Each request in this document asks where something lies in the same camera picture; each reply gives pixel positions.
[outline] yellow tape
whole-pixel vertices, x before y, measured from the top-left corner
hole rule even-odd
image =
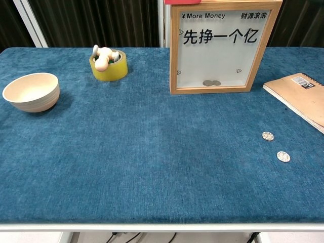
[[[108,64],[108,68],[103,71],[99,72],[95,68],[95,57],[91,56],[89,59],[92,73],[96,79],[100,81],[116,81],[126,76],[128,69],[127,69],[127,61],[126,61],[126,54],[122,51],[119,51],[121,58],[113,63]]]

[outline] cable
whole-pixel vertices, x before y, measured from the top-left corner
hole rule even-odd
[[[136,237],[138,237],[140,235],[141,232],[139,232],[137,235],[135,235],[133,238],[129,239],[128,241],[126,241],[125,243],[131,242],[133,239],[135,239]]]
[[[117,233],[116,232],[111,233],[111,237],[109,238],[109,240],[107,240],[106,243],[110,242],[110,240],[113,238],[114,235],[117,235]]]
[[[141,242],[141,240],[146,236],[146,233],[143,233],[135,243]]]
[[[173,237],[171,238],[171,240],[168,243],[171,243],[174,240],[174,238],[176,237],[176,235],[177,235],[177,233],[174,233]]]
[[[247,243],[252,243],[252,241],[254,241],[258,234],[260,234],[260,232],[254,232]]]

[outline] notebook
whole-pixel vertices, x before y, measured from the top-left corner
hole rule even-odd
[[[267,82],[263,88],[324,133],[324,86],[305,73]]]

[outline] spiral binding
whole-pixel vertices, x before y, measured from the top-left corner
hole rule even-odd
[[[313,79],[311,76],[309,76],[309,75],[307,75],[307,74],[305,74],[305,73],[302,73],[304,76],[306,76],[306,77],[308,77],[310,80],[312,80],[312,81],[314,81],[315,83],[317,83],[318,85],[320,85],[320,86],[324,86],[324,85],[322,85],[320,82],[318,82],[317,80],[315,80],[315,79]]]

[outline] beige bowl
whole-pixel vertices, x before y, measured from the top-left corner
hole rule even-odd
[[[8,84],[2,96],[20,110],[41,112],[57,102],[60,96],[59,80],[50,73],[32,73]]]

